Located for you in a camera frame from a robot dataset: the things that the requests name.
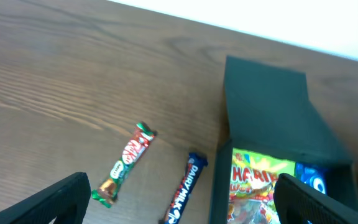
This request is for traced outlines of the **green Haribo gummy bag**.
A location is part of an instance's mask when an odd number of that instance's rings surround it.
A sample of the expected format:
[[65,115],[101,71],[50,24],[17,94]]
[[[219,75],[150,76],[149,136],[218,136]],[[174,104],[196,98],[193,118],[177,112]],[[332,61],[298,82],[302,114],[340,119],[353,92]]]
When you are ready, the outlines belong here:
[[273,194],[282,173],[294,175],[295,162],[234,148],[227,222],[279,224]]

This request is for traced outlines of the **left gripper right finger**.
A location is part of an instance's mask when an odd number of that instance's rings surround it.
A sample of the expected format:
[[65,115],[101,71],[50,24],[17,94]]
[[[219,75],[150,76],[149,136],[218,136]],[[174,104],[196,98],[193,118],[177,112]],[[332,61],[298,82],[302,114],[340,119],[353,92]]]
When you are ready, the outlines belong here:
[[273,194],[281,224],[358,224],[358,212],[288,174],[280,174]]

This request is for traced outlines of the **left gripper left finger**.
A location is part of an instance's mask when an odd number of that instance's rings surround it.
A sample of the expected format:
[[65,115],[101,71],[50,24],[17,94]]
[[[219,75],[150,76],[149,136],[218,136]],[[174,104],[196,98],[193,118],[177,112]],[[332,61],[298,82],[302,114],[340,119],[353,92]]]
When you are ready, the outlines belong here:
[[91,189],[85,172],[75,172],[0,212],[0,224],[81,224]]

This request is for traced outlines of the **blue Oreo cookie pack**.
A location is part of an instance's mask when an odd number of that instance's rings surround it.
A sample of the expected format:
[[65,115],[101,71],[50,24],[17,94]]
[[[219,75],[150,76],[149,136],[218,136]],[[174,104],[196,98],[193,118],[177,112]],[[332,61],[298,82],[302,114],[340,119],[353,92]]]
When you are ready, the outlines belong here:
[[322,194],[326,194],[326,181],[322,168],[297,162],[295,164],[295,177]]

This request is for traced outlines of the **purple Dairy Milk bar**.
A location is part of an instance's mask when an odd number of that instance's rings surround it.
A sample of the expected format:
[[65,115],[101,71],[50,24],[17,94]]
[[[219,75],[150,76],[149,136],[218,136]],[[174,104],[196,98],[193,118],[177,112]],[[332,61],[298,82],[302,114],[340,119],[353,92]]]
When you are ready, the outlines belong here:
[[167,211],[158,221],[161,224],[178,224],[190,195],[204,167],[208,165],[207,157],[199,152],[190,152],[185,173],[171,199]]

